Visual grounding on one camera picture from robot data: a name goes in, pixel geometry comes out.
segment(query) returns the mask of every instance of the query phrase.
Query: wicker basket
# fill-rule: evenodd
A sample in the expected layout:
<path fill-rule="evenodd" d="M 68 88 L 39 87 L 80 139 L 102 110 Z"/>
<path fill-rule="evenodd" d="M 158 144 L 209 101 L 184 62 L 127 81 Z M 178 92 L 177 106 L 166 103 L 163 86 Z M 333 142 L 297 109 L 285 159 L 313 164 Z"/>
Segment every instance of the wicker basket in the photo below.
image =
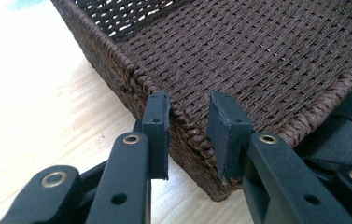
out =
<path fill-rule="evenodd" d="M 137 118 L 172 97 L 170 155 L 214 201 L 209 94 L 296 146 L 352 91 L 352 0 L 52 0 L 87 59 Z"/>

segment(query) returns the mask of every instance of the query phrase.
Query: wood grain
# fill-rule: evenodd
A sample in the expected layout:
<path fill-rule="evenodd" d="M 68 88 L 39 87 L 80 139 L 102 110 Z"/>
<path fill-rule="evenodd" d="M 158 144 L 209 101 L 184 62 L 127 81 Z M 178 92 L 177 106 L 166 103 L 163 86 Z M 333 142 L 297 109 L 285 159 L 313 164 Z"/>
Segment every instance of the wood grain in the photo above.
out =
<path fill-rule="evenodd" d="M 35 173 L 55 164 L 83 173 L 134 125 L 50 1 L 9 4 L 0 1 L 0 219 Z M 152 183 L 152 223 L 252 223 L 241 190 L 213 203 L 169 161 L 170 180 Z"/>

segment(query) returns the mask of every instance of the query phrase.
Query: woven texture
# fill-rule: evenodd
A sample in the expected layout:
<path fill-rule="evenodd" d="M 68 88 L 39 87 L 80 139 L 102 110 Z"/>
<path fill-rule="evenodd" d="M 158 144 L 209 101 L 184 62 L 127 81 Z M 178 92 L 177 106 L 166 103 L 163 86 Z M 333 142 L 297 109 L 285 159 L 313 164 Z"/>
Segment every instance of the woven texture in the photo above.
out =
<path fill-rule="evenodd" d="M 170 92 L 170 154 L 214 201 L 240 183 L 216 175 L 210 91 L 292 146 L 352 91 L 352 1 L 52 1 L 137 118 L 151 93 Z"/>

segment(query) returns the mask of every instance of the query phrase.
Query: dark green clamp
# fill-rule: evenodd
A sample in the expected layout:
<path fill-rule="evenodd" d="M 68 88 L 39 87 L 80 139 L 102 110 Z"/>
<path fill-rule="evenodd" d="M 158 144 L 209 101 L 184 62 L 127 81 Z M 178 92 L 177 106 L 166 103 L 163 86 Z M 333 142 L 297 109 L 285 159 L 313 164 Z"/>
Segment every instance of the dark green clamp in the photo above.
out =
<path fill-rule="evenodd" d="M 77 169 L 52 166 L 28 182 L 0 223 L 67 223 L 81 198 Z"/>
<path fill-rule="evenodd" d="M 120 135 L 109 155 L 86 224 L 149 223 L 148 167 L 147 136 L 142 133 Z"/>
<path fill-rule="evenodd" d="M 220 91 L 211 91 L 208 136 L 214 145 L 218 175 L 224 182 L 242 179 L 253 126 L 234 99 Z"/>
<path fill-rule="evenodd" d="M 149 96 L 142 131 L 149 139 L 149 177 L 151 179 L 168 179 L 168 154 L 170 98 L 165 91 L 158 91 Z"/>
<path fill-rule="evenodd" d="M 254 223 L 352 223 L 352 216 L 281 137 L 254 133 L 248 157 L 243 190 Z"/>

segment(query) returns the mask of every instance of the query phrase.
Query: light wooden surface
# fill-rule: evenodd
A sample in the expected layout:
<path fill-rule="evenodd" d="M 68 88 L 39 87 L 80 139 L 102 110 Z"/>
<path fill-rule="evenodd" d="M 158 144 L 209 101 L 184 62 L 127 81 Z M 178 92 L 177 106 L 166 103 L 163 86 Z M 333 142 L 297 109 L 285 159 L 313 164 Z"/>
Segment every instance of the light wooden surface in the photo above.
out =
<path fill-rule="evenodd" d="M 34 174 L 89 170 L 133 124 L 50 1 L 0 1 L 0 219 Z M 252 223 L 241 190 L 213 203 L 169 161 L 170 180 L 153 181 L 152 223 Z"/>

